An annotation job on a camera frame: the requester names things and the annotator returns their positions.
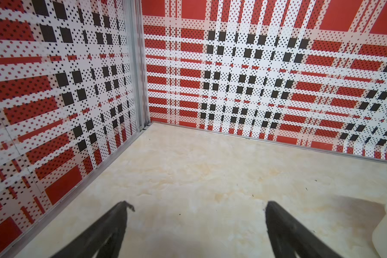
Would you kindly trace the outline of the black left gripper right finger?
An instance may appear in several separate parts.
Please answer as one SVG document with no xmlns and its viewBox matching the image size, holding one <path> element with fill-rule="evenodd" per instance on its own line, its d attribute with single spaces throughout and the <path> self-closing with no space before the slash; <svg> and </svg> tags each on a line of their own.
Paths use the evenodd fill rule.
<svg viewBox="0 0 387 258">
<path fill-rule="evenodd" d="M 275 201 L 265 209 L 267 232 L 276 258 L 339 258 L 309 229 Z"/>
</svg>

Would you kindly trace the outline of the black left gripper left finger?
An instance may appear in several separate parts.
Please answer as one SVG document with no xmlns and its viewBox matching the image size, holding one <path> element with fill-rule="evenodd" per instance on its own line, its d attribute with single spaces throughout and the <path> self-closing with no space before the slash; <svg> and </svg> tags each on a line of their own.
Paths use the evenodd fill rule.
<svg viewBox="0 0 387 258">
<path fill-rule="evenodd" d="M 117 258 L 125 236 L 129 210 L 135 211 L 132 204 L 126 201 L 117 203 L 52 257 Z"/>
</svg>

